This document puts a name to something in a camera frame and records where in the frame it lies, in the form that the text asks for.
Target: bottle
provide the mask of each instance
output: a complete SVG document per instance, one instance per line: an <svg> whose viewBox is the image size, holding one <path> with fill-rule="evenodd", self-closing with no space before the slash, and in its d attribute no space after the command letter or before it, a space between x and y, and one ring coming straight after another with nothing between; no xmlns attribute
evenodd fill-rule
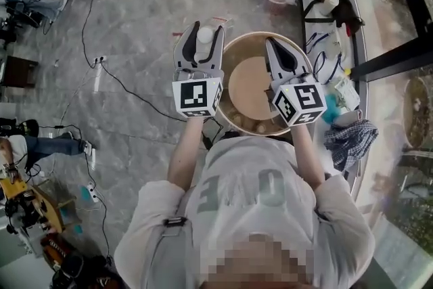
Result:
<svg viewBox="0 0 433 289"><path fill-rule="evenodd" d="M209 56L215 32L220 26L223 27L227 39L233 31L233 19L212 17L200 24L200 29L197 32L196 54L194 55L194 60L197 63Z"/></svg>

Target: yellow object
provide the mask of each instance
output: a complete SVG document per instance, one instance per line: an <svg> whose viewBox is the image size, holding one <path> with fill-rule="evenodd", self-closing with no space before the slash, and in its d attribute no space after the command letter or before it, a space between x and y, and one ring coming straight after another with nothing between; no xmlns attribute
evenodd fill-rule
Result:
<svg viewBox="0 0 433 289"><path fill-rule="evenodd" d="M6 198L15 198L18 194L21 194L27 190L27 184L21 179L16 179L14 184L11 184L9 178L0 179L0 185L3 188Z"/></svg>

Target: white t-shirt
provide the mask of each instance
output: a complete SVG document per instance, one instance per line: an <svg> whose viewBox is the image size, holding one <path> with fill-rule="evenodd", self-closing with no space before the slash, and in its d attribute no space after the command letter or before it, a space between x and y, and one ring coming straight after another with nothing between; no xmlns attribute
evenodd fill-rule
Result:
<svg viewBox="0 0 433 289"><path fill-rule="evenodd" d="M132 289L141 285L152 228L175 215L183 195L167 181L141 189L114 254L119 274ZM314 273L312 284L318 288L349 288L373 256L373 236L344 178L332 177L314 192L296 174L293 146L280 141L238 137L218 142L206 157L185 213L200 253L199 285L224 251L250 234L271 235L282 248L294 251L299 265ZM313 263L306 259L307 251L313 252Z"/></svg>
<svg viewBox="0 0 433 289"><path fill-rule="evenodd" d="M27 154L27 143L26 139L22 135L12 135L9 137L4 137L6 140L9 140L12 147L12 154L14 155L14 162L18 162ZM20 163L17 165L17 169L20 174L24 173L25 166L27 163L27 157L22 159ZM6 158L4 155L0 155L0 165L3 166L7 164Z"/></svg>

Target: plaid cloth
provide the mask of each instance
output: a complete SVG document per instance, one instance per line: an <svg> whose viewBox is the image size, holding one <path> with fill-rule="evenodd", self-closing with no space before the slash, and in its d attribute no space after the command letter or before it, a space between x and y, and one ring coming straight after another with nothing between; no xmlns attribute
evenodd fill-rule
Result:
<svg viewBox="0 0 433 289"><path fill-rule="evenodd" d="M378 128L367 119L348 127L331 125L331 130L325 132L325 147L332 152L334 168L339 171L350 168L367 153L378 134Z"/></svg>

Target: brown clay disc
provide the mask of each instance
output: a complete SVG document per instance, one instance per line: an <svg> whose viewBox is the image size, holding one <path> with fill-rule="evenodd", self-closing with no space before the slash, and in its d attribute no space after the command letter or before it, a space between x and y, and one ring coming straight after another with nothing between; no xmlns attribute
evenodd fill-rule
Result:
<svg viewBox="0 0 433 289"><path fill-rule="evenodd" d="M231 102L239 112L256 120L267 120L275 116L269 108L265 90L271 77L266 70L265 57L252 57L239 63L229 79Z"/></svg>

